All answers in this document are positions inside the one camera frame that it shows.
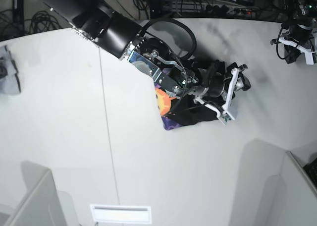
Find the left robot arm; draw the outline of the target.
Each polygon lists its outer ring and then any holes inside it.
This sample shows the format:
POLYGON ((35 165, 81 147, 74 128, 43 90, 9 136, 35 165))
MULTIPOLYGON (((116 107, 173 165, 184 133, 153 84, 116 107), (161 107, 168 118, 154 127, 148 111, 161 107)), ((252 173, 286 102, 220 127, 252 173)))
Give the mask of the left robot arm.
POLYGON ((294 63, 300 55, 307 65, 317 63, 317 6, 311 0, 286 0, 287 21, 283 25, 286 33, 280 42, 284 44, 284 59, 294 63))

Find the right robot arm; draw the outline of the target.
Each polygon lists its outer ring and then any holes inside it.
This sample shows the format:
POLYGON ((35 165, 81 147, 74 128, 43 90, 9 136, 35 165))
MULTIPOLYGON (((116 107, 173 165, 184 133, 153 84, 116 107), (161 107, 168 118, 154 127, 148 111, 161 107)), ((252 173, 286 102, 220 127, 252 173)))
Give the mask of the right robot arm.
POLYGON ((197 40, 183 23, 169 18, 151 20, 144 26, 118 13, 104 0, 41 0, 53 8, 77 32, 119 59, 126 59, 173 98, 233 98, 239 90, 251 88, 243 74, 245 65, 225 66, 192 56, 197 40), (162 39, 148 33, 157 22, 174 24, 191 39, 187 54, 177 55, 162 39))

